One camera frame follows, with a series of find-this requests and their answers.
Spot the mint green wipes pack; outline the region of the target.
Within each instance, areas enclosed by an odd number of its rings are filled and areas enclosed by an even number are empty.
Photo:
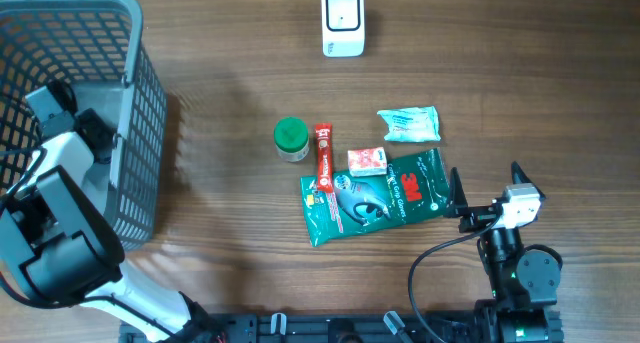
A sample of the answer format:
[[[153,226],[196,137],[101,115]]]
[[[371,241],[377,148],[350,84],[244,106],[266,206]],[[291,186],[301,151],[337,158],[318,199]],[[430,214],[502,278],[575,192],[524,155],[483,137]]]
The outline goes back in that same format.
[[[422,143],[441,140],[439,115],[434,106],[380,110],[377,115],[388,126],[385,141]]]

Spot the green lid jar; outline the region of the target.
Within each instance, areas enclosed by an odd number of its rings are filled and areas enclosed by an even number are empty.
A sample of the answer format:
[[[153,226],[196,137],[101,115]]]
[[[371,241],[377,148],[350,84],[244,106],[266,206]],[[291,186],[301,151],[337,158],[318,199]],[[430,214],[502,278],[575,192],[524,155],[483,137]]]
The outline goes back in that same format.
[[[297,117],[279,120],[273,132],[278,155],[287,162],[299,162],[309,152],[309,130]]]

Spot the small red white box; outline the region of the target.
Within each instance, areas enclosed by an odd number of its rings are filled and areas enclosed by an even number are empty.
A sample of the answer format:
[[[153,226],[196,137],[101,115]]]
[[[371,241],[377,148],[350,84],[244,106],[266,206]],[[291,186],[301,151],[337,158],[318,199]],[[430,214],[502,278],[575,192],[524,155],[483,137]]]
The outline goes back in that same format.
[[[383,147],[349,150],[348,170],[354,177],[377,176],[387,173],[387,158]]]

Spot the white barcode scanner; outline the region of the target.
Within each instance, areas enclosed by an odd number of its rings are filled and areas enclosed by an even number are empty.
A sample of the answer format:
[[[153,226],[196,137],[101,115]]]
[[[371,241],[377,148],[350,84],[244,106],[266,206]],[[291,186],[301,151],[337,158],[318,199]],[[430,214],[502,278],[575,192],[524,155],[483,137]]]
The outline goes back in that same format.
[[[357,57],[364,52],[364,0],[321,0],[321,18],[325,57]]]

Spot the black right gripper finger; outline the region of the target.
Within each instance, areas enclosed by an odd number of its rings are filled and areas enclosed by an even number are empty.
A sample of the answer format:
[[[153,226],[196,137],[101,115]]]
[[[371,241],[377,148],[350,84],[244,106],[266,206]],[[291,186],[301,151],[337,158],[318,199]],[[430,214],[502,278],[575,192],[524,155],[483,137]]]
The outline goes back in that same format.
[[[458,218],[467,215],[468,202],[461,183],[458,169],[453,167],[450,171],[450,191],[444,216],[446,218]]]
[[[514,184],[531,184],[538,192],[541,199],[545,199],[546,195],[540,190],[540,188],[532,182],[532,180],[525,174],[524,170],[518,164],[517,161],[511,163],[511,177]]]

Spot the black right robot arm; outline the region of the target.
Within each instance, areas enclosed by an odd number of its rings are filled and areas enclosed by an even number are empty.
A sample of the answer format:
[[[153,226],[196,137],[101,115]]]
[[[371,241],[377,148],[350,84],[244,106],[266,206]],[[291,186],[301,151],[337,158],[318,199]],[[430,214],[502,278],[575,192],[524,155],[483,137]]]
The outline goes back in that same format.
[[[474,307],[480,342],[559,343],[564,340],[557,304],[563,260],[554,249],[523,244],[520,229],[538,219],[545,194],[517,162],[512,183],[489,205],[468,204],[456,168],[450,172],[447,218],[458,218],[458,229],[478,238],[476,247],[493,298]]]

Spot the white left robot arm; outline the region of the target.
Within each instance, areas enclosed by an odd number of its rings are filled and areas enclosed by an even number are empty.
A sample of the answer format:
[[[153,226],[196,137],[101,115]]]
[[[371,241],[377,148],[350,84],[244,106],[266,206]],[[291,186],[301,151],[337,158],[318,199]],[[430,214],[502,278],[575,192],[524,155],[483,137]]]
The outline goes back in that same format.
[[[93,111],[63,111],[43,124],[45,140],[1,199],[1,258],[17,303],[41,310],[81,306],[114,316],[150,342],[193,342],[217,327],[185,294],[131,266],[121,241],[79,184],[107,129]]]

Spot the grey plastic basket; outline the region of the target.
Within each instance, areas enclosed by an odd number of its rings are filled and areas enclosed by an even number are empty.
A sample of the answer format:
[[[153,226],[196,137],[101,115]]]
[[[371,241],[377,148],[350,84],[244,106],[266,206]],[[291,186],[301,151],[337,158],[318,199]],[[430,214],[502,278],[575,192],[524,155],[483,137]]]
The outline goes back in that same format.
[[[125,250],[154,232],[167,94],[142,43],[137,0],[1,0],[1,100],[71,86],[113,132],[82,189]]]

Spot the green 3M gloves pack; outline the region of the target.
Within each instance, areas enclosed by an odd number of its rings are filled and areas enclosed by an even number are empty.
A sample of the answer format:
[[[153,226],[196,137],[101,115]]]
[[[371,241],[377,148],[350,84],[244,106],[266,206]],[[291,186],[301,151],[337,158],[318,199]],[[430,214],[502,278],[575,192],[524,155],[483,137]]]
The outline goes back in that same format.
[[[313,247],[441,217],[450,191],[438,148],[395,158],[384,175],[336,172],[331,193],[317,188],[315,176],[302,177],[300,188]]]

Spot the red sachet stick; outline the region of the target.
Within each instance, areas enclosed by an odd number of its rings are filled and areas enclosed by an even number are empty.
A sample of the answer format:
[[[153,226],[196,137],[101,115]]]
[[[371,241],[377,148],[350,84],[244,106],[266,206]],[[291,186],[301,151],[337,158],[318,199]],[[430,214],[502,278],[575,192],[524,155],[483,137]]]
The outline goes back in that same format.
[[[330,123],[319,123],[315,126],[315,140],[318,158],[317,189],[325,193],[333,192],[331,135],[332,125]]]

